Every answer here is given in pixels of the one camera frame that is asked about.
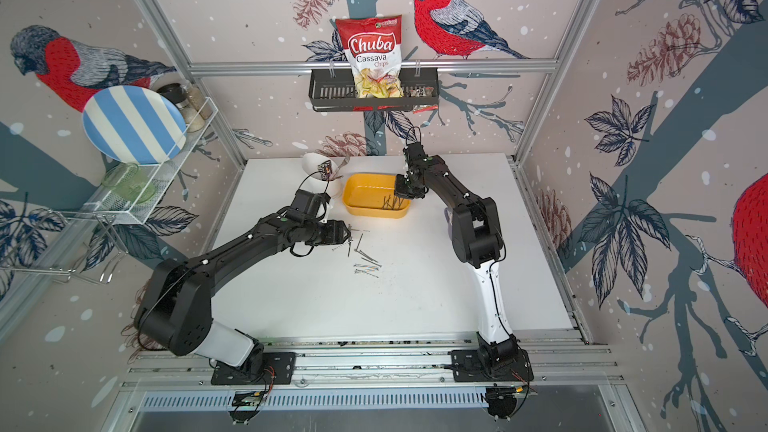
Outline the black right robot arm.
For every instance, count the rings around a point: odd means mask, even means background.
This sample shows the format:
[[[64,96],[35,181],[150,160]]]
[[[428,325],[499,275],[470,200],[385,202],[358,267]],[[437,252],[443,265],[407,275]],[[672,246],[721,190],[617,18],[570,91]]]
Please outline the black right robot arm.
[[[478,355],[490,377],[521,358],[521,348],[504,310],[499,265],[506,246],[496,202],[470,191],[438,155],[429,155],[420,142],[405,146],[406,172],[395,179],[395,195],[416,200],[430,192],[446,206],[450,239],[458,260],[475,274],[483,312],[478,331]]]

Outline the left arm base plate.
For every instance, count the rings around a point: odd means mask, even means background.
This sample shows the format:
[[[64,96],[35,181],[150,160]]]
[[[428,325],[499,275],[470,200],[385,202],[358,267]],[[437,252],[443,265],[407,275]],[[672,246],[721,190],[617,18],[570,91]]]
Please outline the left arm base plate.
[[[288,385],[292,381],[297,355],[295,352],[270,352],[257,342],[242,365],[235,367],[217,361],[211,377],[214,386]]]

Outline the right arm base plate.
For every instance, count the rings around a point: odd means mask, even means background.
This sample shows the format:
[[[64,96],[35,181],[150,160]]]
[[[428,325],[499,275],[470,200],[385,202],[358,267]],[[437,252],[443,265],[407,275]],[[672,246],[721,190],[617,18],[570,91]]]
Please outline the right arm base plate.
[[[451,362],[446,366],[455,382],[528,383],[534,373],[528,352],[517,337],[511,335],[501,342],[488,342],[477,334],[476,349],[456,349],[450,352]]]

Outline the yellow plastic storage box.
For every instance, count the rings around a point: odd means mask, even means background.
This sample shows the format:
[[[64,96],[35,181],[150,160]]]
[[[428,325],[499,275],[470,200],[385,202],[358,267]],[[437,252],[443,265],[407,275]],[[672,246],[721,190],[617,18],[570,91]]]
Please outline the yellow plastic storage box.
[[[342,202],[354,216],[400,219],[411,201],[395,195],[395,175],[357,173],[346,181]]]

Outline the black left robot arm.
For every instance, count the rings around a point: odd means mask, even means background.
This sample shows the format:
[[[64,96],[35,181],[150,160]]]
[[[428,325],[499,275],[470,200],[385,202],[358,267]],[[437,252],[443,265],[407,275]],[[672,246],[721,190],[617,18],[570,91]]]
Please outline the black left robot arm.
[[[347,241],[346,223],[326,217],[330,201],[326,192],[299,189],[290,204],[224,244],[158,264],[133,319],[137,339],[149,339],[176,356],[196,354],[247,376],[260,374],[263,345],[218,321],[215,297],[262,261],[284,252],[300,258],[299,245],[312,253]]]

